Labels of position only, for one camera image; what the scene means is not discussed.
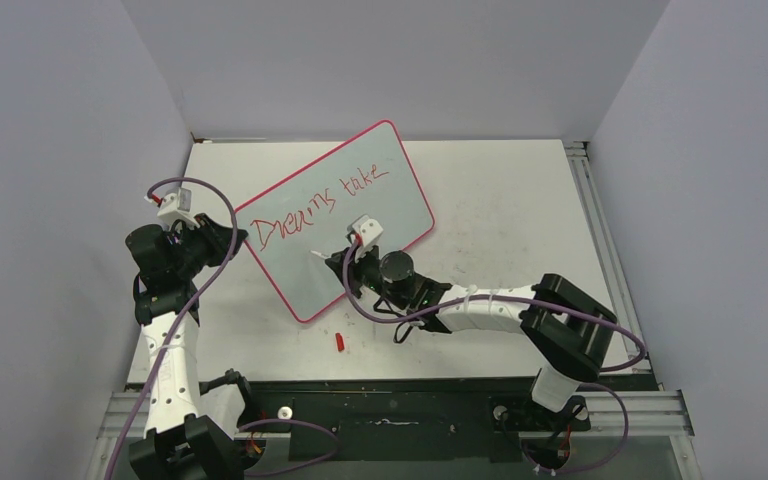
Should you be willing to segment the white marker pen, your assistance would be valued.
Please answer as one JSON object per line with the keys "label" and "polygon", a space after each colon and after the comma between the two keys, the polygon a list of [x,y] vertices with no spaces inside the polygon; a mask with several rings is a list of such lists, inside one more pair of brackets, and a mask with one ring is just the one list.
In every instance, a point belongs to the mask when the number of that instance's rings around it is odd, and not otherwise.
{"label": "white marker pen", "polygon": [[319,259],[322,259],[322,260],[327,260],[327,259],[331,258],[330,254],[325,254],[325,253],[322,253],[322,252],[319,252],[319,251],[316,251],[316,250],[310,250],[310,253],[312,255],[314,255],[315,257],[317,257]]}

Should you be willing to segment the red marker cap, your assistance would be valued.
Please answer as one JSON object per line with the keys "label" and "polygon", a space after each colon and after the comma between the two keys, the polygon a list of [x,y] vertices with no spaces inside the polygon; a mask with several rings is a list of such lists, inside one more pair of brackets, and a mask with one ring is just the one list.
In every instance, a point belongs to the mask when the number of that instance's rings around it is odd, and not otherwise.
{"label": "red marker cap", "polygon": [[344,352],[345,351],[345,341],[344,337],[341,333],[337,332],[335,334],[335,342],[336,342],[336,348],[338,352]]}

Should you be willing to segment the pink framed whiteboard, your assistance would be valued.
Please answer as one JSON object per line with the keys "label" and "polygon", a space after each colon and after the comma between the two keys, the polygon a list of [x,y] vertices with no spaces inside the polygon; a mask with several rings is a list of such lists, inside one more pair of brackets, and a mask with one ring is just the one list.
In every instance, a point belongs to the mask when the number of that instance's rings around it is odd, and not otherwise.
{"label": "pink framed whiteboard", "polygon": [[236,209],[247,247],[299,323],[339,300],[335,274],[310,253],[348,247],[348,227],[368,215],[383,251],[406,249],[435,218],[393,122],[381,120]]}

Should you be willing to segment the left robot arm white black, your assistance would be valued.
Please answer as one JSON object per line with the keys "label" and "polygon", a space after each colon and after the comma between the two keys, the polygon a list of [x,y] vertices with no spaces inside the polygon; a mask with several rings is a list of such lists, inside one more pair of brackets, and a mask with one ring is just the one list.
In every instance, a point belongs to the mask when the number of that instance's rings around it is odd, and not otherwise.
{"label": "left robot arm white black", "polygon": [[[240,479],[242,454],[233,430],[250,428],[258,403],[243,393],[241,376],[201,384],[196,343],[200,289],[195,277],[216,272],[238,253],[248,234],[224,227],[206,214],[176,220],[164,229],[141,226],[125,240],[139,271],[134,280],[135,317],[149,354],[150,371],[140,398],[148,403],[142,439],[128,448],[128,463],[140,479]],[[205,393],[228,387],[232,393],[212,419],[201,410]]]}

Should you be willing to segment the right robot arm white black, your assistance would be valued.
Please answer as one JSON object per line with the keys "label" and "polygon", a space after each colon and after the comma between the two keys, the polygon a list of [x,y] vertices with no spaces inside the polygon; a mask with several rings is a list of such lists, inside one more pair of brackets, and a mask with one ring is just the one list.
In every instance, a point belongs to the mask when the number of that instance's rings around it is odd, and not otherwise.
{"label": "right robot arm white black", "polygon": [[617,318],[559,274],[547,273],[531,286],[480,289],[424,276],[401,250],[351,254],[344,249],[323,262],[352,303],[365,292],[377,295],[372,310],[361,312],[370,320],[431,333],[480,330],[527,337],[545,360],[525,402],[527,418],[539,428],[560,421],[578,387],[606,370]]}

